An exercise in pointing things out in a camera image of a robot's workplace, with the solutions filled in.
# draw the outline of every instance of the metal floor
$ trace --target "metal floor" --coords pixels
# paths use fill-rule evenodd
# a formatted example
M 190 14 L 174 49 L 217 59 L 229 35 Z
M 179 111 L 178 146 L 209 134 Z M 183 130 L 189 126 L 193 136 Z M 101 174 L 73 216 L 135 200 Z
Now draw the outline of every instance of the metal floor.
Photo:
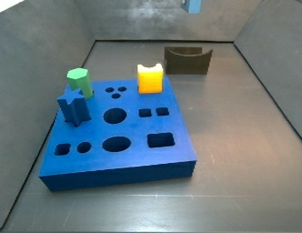
M 302 141 L 233 44 L 98 42 L 93 80 L 137 77 L 165 46 L 214 49 L 207 76 L 170 76 L 194 177 L 50 193 L 41 156 L 5 232 L 302 231 Z

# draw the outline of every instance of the blue rectangular block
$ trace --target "blue rectangular block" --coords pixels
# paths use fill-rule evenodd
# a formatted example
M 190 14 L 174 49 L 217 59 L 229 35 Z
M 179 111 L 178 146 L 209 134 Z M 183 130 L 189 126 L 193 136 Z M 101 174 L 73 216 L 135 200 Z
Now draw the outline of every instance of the blue rectangular block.
M 39 177 L 51 191 L 190 177 L 197 164 L 171 83 L 139 94 L 137 79 L 93 82 L 90 121 L 58 112 Z
M 202 0 L 185 0 L 185 3 L 182 4 L 182 8 L 190 14 L 198 14 L 201 12 L 201 4 L 202 4 Z

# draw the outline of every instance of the green block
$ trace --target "green block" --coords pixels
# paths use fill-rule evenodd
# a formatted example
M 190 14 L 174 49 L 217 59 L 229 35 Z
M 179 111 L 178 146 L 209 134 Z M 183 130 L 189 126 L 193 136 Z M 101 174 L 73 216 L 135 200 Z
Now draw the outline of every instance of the green block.
M 67 74 L 69 84 L 71 90 L 82 89 L 86 99 L 93 97 L 93 87 L 90 83 L 89 70 L 77 68 L 69 71 Z

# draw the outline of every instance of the circular hole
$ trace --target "circular hole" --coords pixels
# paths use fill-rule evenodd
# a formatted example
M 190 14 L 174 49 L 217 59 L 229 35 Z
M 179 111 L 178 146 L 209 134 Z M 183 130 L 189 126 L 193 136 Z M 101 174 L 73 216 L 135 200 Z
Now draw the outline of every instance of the circular hole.
M 118 91 L 121 91 L 121 92 L 123 92 L 126 90 L 127 90 L 127 88 L 125 86 L 122 86 L 122 87 L 118 88 Z
M 66 156 L 70 152 L 70 146 L 69 143 L 59 144 L 55 148 L 55 156 Z
M 110 137 L 103 141 L 103 149 L 109 152 L 123 151 L 130 145 L 131 141 L 126 137 Z
M 90 149 L 91 149 L 91 144 L 90 144 L 90 142 L 82 142 L 82 143 L 78 145 L 78 152 L 82 153 L 82 154 L 90 152 Z
M 113 87 L 106 88 L 106 92 L 111 93 L 115 89 Z
M 127 112 L 122 108 L 111 108 L 103 114 L 103 120 L 110 124 L 121 123 L 127 117 Z
M 117 93 L 117 94 L 113 94 L 113 98 L 119 98 L 121 97 L 121 94 Z

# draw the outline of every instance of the blue block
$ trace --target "blue block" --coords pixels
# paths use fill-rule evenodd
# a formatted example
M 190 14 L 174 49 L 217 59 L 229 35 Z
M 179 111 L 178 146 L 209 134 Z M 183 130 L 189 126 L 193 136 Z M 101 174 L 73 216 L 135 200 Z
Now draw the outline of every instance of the blue block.
M 65 94 L 58 97 L 59 106 L 66 122 L 74 122 L 78 127 L 82 121 L 90 120 L 90 111 L 82 89 L 66 89 Z
M 171 83 L 138 93 L 137 79 L 93 82 L 91 120 L 58 112 L 39 177 L 51 191 L 190 177 L 197 164 Z
M 182 8 L 190 14 L 198 14 L 201 12 L 201 3 L 202 0 L 186 0 L 186 2 L 182 4 Z

